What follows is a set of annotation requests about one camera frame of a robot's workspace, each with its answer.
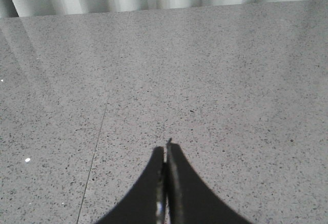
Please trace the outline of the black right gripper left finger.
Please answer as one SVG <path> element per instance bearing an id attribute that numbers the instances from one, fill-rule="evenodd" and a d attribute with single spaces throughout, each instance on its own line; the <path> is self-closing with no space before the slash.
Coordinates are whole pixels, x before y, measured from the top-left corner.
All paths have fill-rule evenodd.
<path id="1" fill-rule="evenodd" d="M 165 172 L 164 149 L 156 147 L 133 187 L 97 223 L 164 223 Z"/>

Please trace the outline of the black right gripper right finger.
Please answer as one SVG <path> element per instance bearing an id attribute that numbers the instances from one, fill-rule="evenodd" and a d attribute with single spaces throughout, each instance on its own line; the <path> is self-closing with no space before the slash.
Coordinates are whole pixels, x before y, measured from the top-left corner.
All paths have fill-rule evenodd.
<path id="1" fill-rule="evenodd" d="M 250 223 L 208 188 L 171 138 L 166 165 L 171 223 Z"/>

